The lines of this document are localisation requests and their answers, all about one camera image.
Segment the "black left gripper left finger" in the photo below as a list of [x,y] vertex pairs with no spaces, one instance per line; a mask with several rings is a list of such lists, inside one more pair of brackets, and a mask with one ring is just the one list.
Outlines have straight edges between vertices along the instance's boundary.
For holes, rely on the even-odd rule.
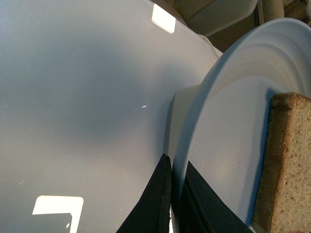
[[168,233],[172,167],[169,156],[163,154],[148,181],[138,203],[119,227],[119,233]]

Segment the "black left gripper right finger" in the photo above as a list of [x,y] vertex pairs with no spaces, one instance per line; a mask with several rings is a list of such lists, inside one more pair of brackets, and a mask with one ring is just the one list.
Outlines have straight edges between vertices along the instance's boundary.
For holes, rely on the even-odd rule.
[[197,169],[188,163],[181,196],[181,233],[250,233],[217,196]]

